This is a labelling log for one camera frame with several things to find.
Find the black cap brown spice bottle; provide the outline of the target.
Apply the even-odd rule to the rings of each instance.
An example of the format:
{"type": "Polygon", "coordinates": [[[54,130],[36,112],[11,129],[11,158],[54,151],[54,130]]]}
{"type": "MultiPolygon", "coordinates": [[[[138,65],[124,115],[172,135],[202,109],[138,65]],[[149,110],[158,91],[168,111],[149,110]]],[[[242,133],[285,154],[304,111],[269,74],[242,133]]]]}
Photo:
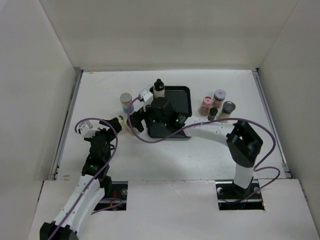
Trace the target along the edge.
{"type": "Polygon", "coordinates": [[[134,135],[133,131],[130,129],[130,127],[128,126],[128,124],[125,120],[119,119],[118,122],[121,126],[121,131],[119,132],[119,134],[121,134],[121,135],[129,134],[131,136],[134,135]]]}

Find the black cap white powder bottle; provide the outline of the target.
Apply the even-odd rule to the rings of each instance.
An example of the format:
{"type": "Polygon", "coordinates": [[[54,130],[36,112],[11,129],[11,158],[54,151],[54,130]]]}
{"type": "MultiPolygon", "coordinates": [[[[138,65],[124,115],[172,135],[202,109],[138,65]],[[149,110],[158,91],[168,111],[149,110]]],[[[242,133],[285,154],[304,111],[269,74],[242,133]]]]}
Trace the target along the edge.
{"type": "Polygon", "coordinates": [[[158,78],[153,85],[153,96],[155,99],[165,97],[165,84],[160,78],[158,78]]]}

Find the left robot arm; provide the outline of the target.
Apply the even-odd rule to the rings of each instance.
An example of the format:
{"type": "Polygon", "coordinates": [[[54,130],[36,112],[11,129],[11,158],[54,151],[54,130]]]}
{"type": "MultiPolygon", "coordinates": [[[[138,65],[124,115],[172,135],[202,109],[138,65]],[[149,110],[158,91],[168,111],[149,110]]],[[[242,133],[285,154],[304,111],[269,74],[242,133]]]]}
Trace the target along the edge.
{"type": "Polygon", "coordinates": [[[76,133],[90,143],[78,183],[59,214],[52,222],[45,222],[39,230],[41,240],[78,240],[83,226],[93,214],[100,200],[112,195],[112,180],[107,175],[110,161],[118,148],[118,134],[125,129],[124,118],[97,121],[103,128],[91,124],[94,118],[80,120],[76,133]]]}

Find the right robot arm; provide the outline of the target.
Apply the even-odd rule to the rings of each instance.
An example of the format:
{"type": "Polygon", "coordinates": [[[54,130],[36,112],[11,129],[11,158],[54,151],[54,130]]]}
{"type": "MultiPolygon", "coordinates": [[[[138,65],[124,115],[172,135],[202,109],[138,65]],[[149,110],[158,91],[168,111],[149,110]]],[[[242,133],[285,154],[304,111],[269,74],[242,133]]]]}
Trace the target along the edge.
{"type": "Polygon", "coordinates": [[[235,162],[231,190],[238,198],[243,198],[250,192],[255,161],[260,154],[263,141],[248,122],[205,122],[189,113],[176,111],[164,97],[156,98],[150,104],[145,103],[142,108],[127,117],[128,126],[140,133],[144,131],[142,122],[145,122],[147,127],[165,127],[170,132],[167,138],[183,133],[188,138],[202,138],[228,147],[235,162]]]}

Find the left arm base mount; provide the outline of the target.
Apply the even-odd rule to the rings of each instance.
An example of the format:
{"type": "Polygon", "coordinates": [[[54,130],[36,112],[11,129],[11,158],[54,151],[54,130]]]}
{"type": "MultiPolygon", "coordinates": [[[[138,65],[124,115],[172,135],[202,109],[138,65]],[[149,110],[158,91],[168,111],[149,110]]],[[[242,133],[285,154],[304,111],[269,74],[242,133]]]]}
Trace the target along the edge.
{"type": "Polygon", "coordinates": [[[94,208],[94,211],[125,211],[127,209],[128,182],[113,181],[107,176],[104,183],[105,195],[94,208]]]}

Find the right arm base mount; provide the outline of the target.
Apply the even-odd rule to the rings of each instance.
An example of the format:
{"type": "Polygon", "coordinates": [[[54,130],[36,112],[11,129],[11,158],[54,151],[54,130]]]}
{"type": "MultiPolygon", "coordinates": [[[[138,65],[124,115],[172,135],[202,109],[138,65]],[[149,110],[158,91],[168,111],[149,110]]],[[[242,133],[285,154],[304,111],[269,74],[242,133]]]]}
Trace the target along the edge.
{"type": "Polygon", "coordinates": [[[215,183],[218,208],[220,211],[246,211],[265,209],[262,194],[255,192],[260,187],[257,181],[247,189],[238,187],[231,181],[215,183]]]}

